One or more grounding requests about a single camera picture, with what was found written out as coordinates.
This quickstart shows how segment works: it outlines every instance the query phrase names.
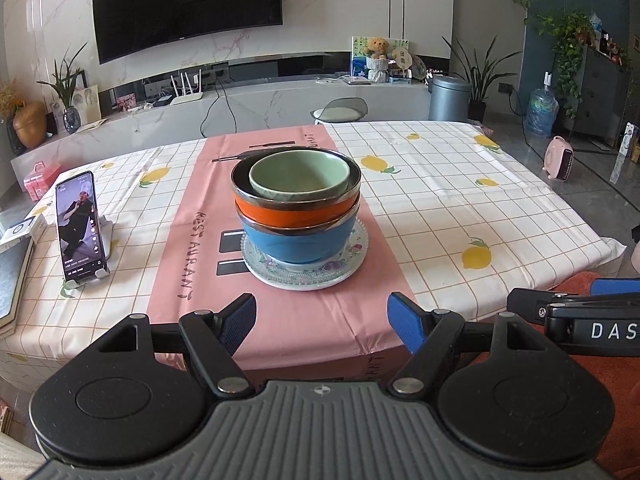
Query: man on phone screen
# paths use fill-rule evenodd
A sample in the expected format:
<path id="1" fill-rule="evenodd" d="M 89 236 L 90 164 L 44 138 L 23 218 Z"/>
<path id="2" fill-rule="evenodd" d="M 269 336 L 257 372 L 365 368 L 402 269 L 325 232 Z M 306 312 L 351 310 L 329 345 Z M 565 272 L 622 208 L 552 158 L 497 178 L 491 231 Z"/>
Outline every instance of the man on phone screen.
<path id="1" fill-rule="evenodd" d="M 65 260 L 69 260 L 82 244 L 89 219 L 95 223 L 94 203 L 89 200 L 89 194 L 86 191 L 80 192 L 78 200 L 71 203 L 62 219 L 68 220 L 68 224 L 59 226 L 58 232 L 60 239 L 68 243 L 62 254 Z"/>

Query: green bowl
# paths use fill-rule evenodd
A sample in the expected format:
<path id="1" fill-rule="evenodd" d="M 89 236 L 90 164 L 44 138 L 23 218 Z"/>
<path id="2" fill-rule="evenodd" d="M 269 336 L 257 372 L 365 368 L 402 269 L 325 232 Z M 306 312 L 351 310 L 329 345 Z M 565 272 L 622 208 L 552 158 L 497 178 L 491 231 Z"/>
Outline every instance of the green bowl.
<path id="1" fill-rule="evenodd" d="M 249 182 L 261 197 L 279 202 L 303 202 L 339 196 L 351 169 L 346 161 L 321 150 L 288 150 L 256 162 Z"/>

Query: stacked bowls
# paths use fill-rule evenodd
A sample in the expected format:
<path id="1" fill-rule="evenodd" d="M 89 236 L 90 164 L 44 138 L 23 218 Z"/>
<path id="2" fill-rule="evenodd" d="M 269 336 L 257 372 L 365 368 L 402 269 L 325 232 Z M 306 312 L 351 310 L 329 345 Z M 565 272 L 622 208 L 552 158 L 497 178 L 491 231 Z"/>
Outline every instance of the stacked bowls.
<path id="1" fill-rule="evenodd" d="M 358 165 L 321 148 L 260 150 L 231 173 L 246 236 L 288 266 L 331 260 L 345 247 L 360 207 Z"/>

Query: pink fan heater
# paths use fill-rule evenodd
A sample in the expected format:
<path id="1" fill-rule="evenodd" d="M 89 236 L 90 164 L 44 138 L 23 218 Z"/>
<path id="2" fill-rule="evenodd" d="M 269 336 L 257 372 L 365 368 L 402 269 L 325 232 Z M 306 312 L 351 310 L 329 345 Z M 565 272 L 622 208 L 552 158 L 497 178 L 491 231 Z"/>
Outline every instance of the pink fan heater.
<path id="1" fill-rule="evenodd" d="M 574 149 L 562 137 L 554 137 L 546 147 L 543 170 L 549 178 L 567 180 L 574 162 Z"/>

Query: pink tablecloth stripe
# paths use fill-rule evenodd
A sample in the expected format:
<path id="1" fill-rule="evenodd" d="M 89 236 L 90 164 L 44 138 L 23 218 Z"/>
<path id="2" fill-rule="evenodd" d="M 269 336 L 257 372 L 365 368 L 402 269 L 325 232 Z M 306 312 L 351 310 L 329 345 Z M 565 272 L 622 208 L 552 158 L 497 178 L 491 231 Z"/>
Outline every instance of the pink tablecloth stripe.
<path id="1" fill-rule="evenodd" d="M 241 258 L 240 253 L 219 252 L 221 233 L 241 225 L 229 184 L 237 161 L 212 160 L 287 141 L 335 149 L 324 126 L 207 140 L 171 226 L 149 303 L 151 321 L 175 322 L 202 308 L 217 312 L 240 294 L 252 293 L 258 304 L 256 325 L 235 356 L 244 370 L 316 364 L 400 346 L 386 320 L 386 298 L 393 291 L 413 295 L 364 201 L 359 217 L 369 231 L 369 252 L 358 272 L 340 285 L 289 292 L 247 273 L 216 275 L 218 262 Z"/>

